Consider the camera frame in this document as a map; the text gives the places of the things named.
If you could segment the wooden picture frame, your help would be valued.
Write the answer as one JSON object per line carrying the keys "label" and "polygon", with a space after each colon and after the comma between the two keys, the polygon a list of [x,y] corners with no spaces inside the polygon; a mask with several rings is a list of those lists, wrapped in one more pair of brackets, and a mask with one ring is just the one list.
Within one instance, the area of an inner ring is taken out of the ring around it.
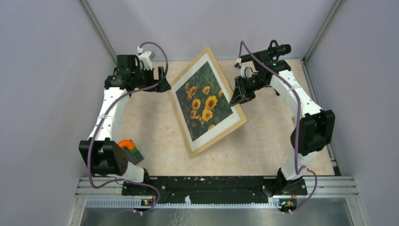
{"label": "wooden picture frame", "polygon": [[184,145],[193,159],[248,120],[210,46],[171,82],[169,96]]}

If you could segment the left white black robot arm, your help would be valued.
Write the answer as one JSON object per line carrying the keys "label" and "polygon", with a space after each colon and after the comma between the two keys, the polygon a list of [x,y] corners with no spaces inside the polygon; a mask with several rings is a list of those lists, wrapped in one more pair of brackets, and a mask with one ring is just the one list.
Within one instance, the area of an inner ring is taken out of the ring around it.
{"label": "left white black robot arm", "polygon": [[95,126],[78,146],[90,176],[110,176],[133,182],[133,189],[142,195],[150,191],[151,182],[145,178],[146,170],[131,162],[126,147],[118,144],[117,135],[132,94],[171,89],[166,80],[166,67],[158,67],[158,77],[154,77],[154,57],[152,51],[117,56],[113,74],[104,81],[103,103]]}

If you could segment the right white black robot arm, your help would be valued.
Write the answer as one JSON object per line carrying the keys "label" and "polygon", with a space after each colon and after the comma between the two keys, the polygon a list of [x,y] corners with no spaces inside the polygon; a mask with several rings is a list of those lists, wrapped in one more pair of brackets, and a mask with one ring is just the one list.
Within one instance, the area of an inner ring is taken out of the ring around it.
{"label": "right white black robot arm", "polygon": [[286,61],[278,60],[278,55],[269,55],[261,62],[261,56],[257,52],[238,57],[235,67],[240,69],[240,75],[235,78],[230,106],[249,102],[256,91],[271,87],[291,110],[295,119],[290,136],[294,151],[279,168],[275,185],[280,193],[288,194],[299,187],[303,171],[317,152],[331,142],[335,114],[312,100]]}

